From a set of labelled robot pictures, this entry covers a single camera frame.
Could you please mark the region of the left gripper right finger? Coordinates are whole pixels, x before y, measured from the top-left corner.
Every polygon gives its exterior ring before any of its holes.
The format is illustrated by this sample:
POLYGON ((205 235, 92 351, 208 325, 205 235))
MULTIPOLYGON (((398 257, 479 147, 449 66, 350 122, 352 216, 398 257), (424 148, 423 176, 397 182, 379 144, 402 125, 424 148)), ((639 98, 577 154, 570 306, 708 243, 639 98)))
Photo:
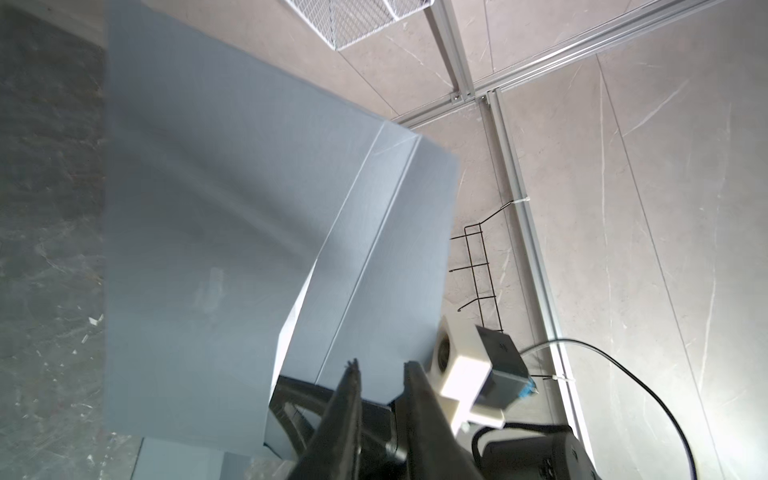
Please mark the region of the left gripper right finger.
POLYGON ((404 364, 404 408, 410 479, 481 479, 455 440, 422 366, 404 364))

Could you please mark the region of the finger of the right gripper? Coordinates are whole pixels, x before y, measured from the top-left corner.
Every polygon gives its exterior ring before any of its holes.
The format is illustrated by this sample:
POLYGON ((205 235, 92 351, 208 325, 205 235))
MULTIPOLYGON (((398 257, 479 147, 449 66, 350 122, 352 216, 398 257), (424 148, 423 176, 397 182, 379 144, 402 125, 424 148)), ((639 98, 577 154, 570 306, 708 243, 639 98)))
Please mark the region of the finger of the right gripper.
MULTIPOLYGON (((269 404, 266 445, 292 459, 309 446, 334 391, 280 376, 269 404)), ((361 457, 365 462, 396 460, 396 422, 389 405, 362 402, 361 457)))

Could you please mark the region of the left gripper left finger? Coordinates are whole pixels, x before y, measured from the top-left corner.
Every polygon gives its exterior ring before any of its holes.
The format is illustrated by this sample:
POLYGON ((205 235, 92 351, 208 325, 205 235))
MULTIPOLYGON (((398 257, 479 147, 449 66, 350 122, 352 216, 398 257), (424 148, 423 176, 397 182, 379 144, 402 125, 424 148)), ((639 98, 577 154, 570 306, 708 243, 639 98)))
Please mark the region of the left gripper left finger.
POLYGON ((354 359, 347 363, 319 429, 288 479, 357 479, 361 428, 361 372, 354 359))

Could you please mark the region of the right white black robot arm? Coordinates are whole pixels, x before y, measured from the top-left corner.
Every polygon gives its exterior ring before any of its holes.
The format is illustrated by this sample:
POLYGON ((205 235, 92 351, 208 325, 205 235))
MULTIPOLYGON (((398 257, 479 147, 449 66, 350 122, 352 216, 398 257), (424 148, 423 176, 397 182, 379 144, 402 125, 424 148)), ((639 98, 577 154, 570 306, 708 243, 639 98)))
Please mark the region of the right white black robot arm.
POLYGON ((512 423, 527 438, 490 440, 477 431, 462 448, 437 398, 408 373, 403 394, 388 406, 360 397, 361 381, 346 375, 337 389, 280 377, 270 412, 296 453, 292 479, 596 479, 598 473, 572 430, 512 423))

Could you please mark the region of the grey envelope gold rose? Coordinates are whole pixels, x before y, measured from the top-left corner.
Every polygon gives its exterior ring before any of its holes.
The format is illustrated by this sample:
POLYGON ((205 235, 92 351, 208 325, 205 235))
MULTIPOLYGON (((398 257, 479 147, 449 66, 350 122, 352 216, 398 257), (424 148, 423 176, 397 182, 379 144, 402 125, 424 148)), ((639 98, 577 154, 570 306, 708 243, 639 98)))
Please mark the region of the grey envelope gold rose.
POLYGON ((244 479, 248 456, 165 440, 142 440, 132 479, 244 479))

